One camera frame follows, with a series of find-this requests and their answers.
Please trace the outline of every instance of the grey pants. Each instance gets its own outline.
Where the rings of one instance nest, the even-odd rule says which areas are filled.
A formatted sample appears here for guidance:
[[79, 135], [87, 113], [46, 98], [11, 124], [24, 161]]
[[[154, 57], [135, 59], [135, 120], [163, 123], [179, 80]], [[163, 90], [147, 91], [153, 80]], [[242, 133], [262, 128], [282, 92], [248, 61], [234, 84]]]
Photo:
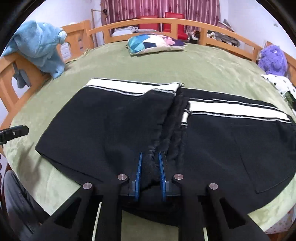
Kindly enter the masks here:
[[9, 224], [21, 241], [27, 241], [49, 215], [11, 170], [4, 176], [4, 194]]

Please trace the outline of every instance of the pants pocket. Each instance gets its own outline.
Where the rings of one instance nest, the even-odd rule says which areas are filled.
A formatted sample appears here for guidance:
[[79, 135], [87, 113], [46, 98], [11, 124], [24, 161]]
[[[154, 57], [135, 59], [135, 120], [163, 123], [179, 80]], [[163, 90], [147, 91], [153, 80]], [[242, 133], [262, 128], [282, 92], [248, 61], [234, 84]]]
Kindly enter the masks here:
[[232, 126], [243, 165], [257, 193], [265, 192], [295, 174], [294, 137], [287, 125]]

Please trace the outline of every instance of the geometric patterned pillow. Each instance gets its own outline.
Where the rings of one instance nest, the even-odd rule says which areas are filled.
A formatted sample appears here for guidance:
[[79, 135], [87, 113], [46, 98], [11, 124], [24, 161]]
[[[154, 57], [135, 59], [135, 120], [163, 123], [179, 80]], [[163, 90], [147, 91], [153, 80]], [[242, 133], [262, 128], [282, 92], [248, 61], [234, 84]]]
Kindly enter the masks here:
[[160, 51], [183, 50], [187, 45], [180, 40], [162, 34], [141, 34], [128, 40], [127, 48], [131, 55]]

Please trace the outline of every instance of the round metal pin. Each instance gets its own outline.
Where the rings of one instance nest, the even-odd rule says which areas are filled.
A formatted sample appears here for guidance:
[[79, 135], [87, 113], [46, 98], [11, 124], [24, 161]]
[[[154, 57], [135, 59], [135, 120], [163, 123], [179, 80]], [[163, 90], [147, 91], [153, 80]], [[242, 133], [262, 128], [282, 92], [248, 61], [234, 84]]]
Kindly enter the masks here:
[[209, 188], [212, 190], [217, 190], [218, 189], [218, 185], [216, 183], [210, 183], [209, 184]]
[[177, 173], [177, 174], [174, 175], [174, 178], [176, 180], [182, 180], [184, 178], [184, 176], [182, 174], [180, 174], [180, 173]]
[[91, 186], [92, 186], [91, 183], [84, 183], [84, 184], [83, 184], [83, 188], [84, 188], [84, 189], [90, 189]]
[[125, 174], [119, 174], [117, 178], [118, 178], [120, 181], [124, 181], [125, 179], [128, 178], [128, 176], [125, 175]]

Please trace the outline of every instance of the mattress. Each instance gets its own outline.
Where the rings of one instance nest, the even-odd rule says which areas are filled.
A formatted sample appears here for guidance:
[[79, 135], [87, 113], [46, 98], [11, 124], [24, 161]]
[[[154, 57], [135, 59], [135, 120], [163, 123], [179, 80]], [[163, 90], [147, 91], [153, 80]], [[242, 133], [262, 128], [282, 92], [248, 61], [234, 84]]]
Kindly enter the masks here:
[[[181, 82], [187, 88], [270, 102], [295, 117], [276, 89], [260, 76], [264, 72], [254, 62], [221, 49], [195, 44], [188, 44], [181, 52], [130, 56], [125, 44], [116, 42], [100, 46], [66, 64], [65, 72], [45, 83], [12, 121], [12, 126], [27, 125], [30, 132], [6, 144], [5, 155], [24, 187], [49, 214], [55, 212], [79, 185], [42, 158], [35, 151], [35, 145], [58, 111], [91, 78]], [[76, 131], [83, 131], [83, 126]], [[296, 203], [295, 188], [296, 177], [278, 197], [250, 213], [250, 217], [261, 229], [267, 230]], [[151, 234], [150, 230], [156, 228], [158, 231]], [[143, 237], [145, 240], [178, 240], [178, 229], [123, 212], [122, 240], [140, 237], [142, 240]]]

